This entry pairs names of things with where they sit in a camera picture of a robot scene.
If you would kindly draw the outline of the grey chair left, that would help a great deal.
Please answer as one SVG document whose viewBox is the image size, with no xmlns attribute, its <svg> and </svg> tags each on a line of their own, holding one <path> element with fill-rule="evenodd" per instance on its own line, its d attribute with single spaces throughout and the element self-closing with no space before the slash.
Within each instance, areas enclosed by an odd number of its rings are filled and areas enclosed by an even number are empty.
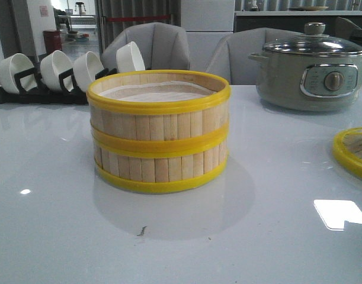
<svg viewBox="0 0 362 284">
<path fill-rule="evenodd" d="M 190 69 L 190 50 L 185 29 L 161 22 L 131 26 L 123 30 L 101 54 L 104 67 L 117 67 L 116 51 L 134 41 L 148 69 Z"/>
</svg>

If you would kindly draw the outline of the white cabinet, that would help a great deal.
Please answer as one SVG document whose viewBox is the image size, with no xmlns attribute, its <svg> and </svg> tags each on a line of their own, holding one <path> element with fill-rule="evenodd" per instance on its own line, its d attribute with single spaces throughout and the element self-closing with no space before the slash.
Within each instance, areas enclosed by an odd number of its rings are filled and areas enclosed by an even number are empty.
<svg viewBox="0 0 362 284">
<path fill-rule="evenodd" d="M 187 33 L 190 69 L 204 71 L 220 41 L 233 33 L 235 1 L 181 1 L 180 26 Z"/>
</svg>

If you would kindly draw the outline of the grey-green electric cooking pot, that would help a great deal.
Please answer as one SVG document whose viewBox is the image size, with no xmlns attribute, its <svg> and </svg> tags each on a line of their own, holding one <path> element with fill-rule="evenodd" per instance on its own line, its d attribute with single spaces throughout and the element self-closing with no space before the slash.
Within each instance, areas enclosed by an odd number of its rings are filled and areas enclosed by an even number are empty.
<svg viewBox="0 0 362 284">
<path fill-rule="evenodd" d="M 280 107 L 301 111 L 337 111 L 352 105 L 362 86 L 362 54 L 313 56 L 262 51 L 257 92 Z"/>
</svg>

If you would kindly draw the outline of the black bowl rack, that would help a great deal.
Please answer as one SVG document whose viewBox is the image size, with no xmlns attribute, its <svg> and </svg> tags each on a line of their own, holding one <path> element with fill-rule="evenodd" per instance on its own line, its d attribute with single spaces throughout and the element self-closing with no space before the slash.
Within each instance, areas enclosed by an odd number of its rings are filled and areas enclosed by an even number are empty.
<svg viewBox="0 0 362 284">
<path fill-rule="evenodd" d="M 21 81 L 29 75 L 34 76 L 34 80 L 38 86 L 27 91 L 22 87 Z M 35 67 L 18 72 L 16 75 L 14 75 L 14 79 L 17 84 L 18 93 L 8 93 L 0 85 L 0 104 L 19 103 L 86 105 L 88 103 L 86 93 L 81 91 L 77 85 L 75 76 L 73 74 L 73 69 L 69 69 L 59 74 L 59 91 L 51 91 L 42 82 L 42 75 Z"/>
</svg>

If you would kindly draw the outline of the red bin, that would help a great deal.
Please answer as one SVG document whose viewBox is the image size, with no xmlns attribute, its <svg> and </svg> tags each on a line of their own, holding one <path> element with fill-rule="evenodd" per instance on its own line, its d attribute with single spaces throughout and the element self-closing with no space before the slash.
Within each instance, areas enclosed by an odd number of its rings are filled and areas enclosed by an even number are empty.
<svg viewBox="0 0 362 284">
<path fill-rule="evenodd" d="M 47 54 L 53 53 L 55 50 L 62 50 L 60 31 L 44 30 L 43 38 Z"/>
</svg>

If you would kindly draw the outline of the grey chair right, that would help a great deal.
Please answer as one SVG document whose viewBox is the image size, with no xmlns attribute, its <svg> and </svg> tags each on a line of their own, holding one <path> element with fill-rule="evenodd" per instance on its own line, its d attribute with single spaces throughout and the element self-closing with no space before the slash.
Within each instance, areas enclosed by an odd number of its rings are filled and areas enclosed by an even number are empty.
<svg viewBox="0 0 362 284">
<path fill-rule="evenodd" d="M 249 55 L 260 53 L 265 43 L 298 34 L 264 27 L 227 35 L 218 42 L 206 72 L 225 78 L 231 85 L 255 85 L 260 64 Z"/>
</svg>

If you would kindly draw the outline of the bamboo steamer tray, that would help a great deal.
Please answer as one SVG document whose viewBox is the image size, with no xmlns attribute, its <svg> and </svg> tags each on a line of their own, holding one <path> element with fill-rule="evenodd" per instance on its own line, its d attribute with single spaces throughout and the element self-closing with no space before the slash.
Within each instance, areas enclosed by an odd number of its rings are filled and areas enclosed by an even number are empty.
<svg viewBox="0 0 362 284">
<path fill-rule="evenodd" d="M 126 102 L 101 92 L 126 85 L 167 81 L 195 83 L 215 91 L 204 98 L 175 102 Z M 189 70 L 148 70 L 97 79 L 87 91 L 94 131 L 128 141 L 196 140 L 229 123 L 230 86 L 217 75 Z"/>
<path fill-rule="evenodd" d="M 166 158 L 129 157 L 94 143 L 95 168 L 115 187 L 138 193 L 174 193 L 217 178 L 228 161 L 227 140 L 211 149 Z"/>
</svg>

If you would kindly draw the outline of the woven bamboo steamer lid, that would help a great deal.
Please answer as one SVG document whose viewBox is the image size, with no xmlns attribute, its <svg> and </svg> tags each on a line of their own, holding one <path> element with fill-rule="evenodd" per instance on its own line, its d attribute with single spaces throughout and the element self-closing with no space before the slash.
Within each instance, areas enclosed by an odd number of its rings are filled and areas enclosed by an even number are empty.
<svg viewBox="0 0 362 284">
<path fill-rule="evenodd" d="M 341 166 L 362 179 L 362 127 L 337 133 L 332 141 L 332 154 Z"/>
</svg>

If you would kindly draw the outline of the white bowl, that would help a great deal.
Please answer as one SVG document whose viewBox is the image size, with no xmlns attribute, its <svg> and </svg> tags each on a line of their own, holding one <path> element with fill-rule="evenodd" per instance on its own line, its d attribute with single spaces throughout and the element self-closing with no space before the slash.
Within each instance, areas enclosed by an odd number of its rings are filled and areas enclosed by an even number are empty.
<svg viewBox="0 0 362 284">
<path fill-rule="evenodd" d="M 0 62 L 0 85 L 8 93 L 19 94 L 14 75 L 34 67 L 32 61 L 22 53 L 16 53 Z"/>
<path fill-rule="evenodd" d="M 73 74 L 80 90 L 86 92 L 95 81 L 95 75 L 104 70 L 100 58 L 92 51 L 78 57 L 73 63 Z"/>
<path fill-rule="evenodd" d="M 40 63 L 43 83 L 51 91 L 61 91 L 59 75 L 71 68 L 73 64 L 70 58 L 64 52 L 55 50 Z"/>
<path fill-rule="evenodd" d="M 119 73 L 143 71 L 145 63 L 134 41 L 129 42 L 116 51 L 116 63 Z"/>
</svg>

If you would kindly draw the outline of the yellow plate on shelf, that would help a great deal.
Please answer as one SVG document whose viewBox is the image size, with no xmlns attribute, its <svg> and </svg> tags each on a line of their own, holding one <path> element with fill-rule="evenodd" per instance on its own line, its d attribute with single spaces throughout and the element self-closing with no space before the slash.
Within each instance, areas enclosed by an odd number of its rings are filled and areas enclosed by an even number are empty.
<svg viewBox="0 0 362 284">
<path fill-rule="evenodd" d="M 325 11 L 328 6 L 302 6 L 298 7 L 300 11 Z"/>
</svg>

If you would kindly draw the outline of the grey chair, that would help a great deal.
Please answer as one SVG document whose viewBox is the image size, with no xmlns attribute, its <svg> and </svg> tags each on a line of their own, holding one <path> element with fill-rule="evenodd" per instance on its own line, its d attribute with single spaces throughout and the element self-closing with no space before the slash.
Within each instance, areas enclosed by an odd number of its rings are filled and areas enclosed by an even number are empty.
<svg viewBox="0 0 362 284">
<path fill-rule="evenodd" d="M 298 34 L 264 27 L 227 35 L 218 42 L 206 72 L 225 78 L 231 85 L 255 85 L 260 64 L 249 55 L 260 53 L 265 43 Z"/>
<path fill-rule="evenodd" d="M 117 67 L 116 51 L 134 41 L 148 69 L 190 69 L 190 50 L 185 29 L 161 22 L 131 26 L 123 30 L 101 54 L 104 67 Z"/>
</svg>

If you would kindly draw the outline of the glass pot lid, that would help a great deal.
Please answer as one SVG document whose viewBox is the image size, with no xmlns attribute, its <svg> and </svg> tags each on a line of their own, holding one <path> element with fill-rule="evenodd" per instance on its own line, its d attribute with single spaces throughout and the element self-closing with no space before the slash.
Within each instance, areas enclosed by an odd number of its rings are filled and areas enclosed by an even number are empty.
<svg viewBox="0 0 362 284">
<path fill-rule="evenodd" d="M 352 41 L 324 34 L 326 25 L 309 22 L 304 33 L 265 43 L 264 51 L 309 56 L 359 56 L 362 46 Z"/>
</svg>

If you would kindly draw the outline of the white bowl right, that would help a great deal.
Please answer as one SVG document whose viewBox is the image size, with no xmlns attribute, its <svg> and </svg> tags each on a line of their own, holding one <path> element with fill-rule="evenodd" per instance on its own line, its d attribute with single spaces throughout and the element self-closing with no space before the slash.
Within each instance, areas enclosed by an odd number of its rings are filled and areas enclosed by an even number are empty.
<svg viewBox="0 0 362 284">
<path fill-rule="evenodd" d="M 129 42 L 116 51 L 116 63 L 119 73 L 143 71 L 145 63 L 134 41 Z"/>
</svg>

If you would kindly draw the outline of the white bowl far left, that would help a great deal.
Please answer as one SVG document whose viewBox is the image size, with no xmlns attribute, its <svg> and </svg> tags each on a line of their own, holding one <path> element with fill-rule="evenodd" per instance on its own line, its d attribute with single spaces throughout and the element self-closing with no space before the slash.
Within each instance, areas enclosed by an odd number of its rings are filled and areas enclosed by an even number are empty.
<svg viewBox="0 0 362 284">
<path fill-rule="evenodd" d="M 14 75 L 34 67 L 32 61 L 22 53 L 16 53 L 0 62 L 0 85 L 8 93 L 19 94 Z"/>
</svg>

